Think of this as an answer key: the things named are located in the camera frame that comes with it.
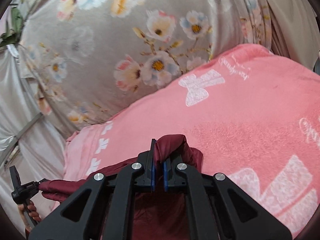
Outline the person's left hand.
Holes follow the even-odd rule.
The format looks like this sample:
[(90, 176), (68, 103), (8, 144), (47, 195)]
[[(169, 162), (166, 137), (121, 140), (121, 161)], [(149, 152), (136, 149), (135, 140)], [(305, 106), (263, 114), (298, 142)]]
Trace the person's left hand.
[(36, 221), (37, 223), (42, 221), (39, 213), (37, 212), (36, 206), (31, 200), (27, 206), (19, 204), (17, 208), (27, 232), (31, 232), (32, 230), (31, 226), (33, 223), (31, 220)]

